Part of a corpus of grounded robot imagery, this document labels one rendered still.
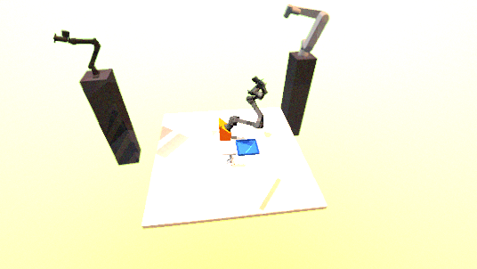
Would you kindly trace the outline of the blue tray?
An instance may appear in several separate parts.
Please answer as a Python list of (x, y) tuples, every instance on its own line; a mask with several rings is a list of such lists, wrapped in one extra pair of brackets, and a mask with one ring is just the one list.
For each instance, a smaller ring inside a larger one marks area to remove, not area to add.
[(260, 154), (256, 139), (236, 140), (238, 156)]

